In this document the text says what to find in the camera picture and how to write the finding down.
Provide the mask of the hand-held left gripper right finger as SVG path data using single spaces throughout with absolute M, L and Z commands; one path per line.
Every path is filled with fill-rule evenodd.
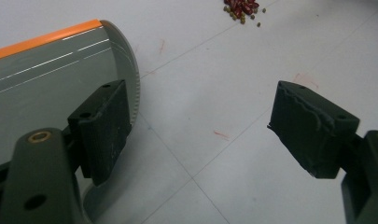
M 343 145 L 356 135 L 359 118 L 316 92 L 279 81 L 268 128 L 311 176 L 333 179 Z

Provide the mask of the pile of red and green beans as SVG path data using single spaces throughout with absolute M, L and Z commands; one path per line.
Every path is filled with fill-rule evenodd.
M 257 21 L 259 13 L 266 13 L 266 7 L 260 7 L 258 0 L 222 0 L 223 11 L 229 14 L 233 21 L 238 21 L 245 25 L 250 21 L 254 22 L 257 27 L 261 26 L 261 22 Z

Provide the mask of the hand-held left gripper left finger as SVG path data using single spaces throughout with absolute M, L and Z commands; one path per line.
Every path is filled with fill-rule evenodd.
M 73 139 L 81 144 L 84 176 L 95 186 L 104 184 L 132 129 L 126 82 L 102 85 L 67 120 Z

